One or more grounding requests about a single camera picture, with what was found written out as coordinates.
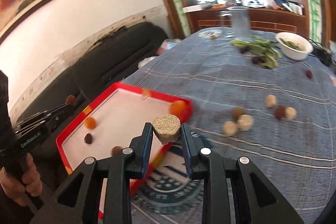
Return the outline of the person's left hand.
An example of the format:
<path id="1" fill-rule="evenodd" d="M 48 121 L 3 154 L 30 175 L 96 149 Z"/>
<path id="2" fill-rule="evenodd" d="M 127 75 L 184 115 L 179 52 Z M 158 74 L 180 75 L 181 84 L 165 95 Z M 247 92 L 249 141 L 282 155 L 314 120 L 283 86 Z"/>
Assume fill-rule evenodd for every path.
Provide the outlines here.
<path id="1" fill-rule="evenodd" d="M 43 191 L 41 176 L 30 153 L 26 156 L 26 164 L 27 170 L 21 178 L 22 182 L 7 172 L 5 168 L 1 169 L 1 187 L 5 195 L 22 207 L 27 205 L 23 199 L 25 192 L 33 197 L 37 197 Z"/>

